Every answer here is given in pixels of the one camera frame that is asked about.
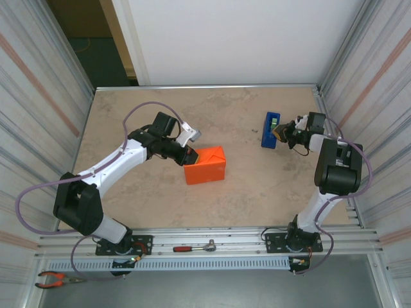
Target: white panel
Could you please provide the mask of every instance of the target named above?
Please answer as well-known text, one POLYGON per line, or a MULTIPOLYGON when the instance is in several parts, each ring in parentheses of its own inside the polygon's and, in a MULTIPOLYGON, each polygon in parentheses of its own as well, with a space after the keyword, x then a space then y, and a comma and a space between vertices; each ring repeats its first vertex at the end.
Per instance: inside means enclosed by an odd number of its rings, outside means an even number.
POLYGON ((140 84, 196 85, 317 83, 363 1, 113 2, 140 84))

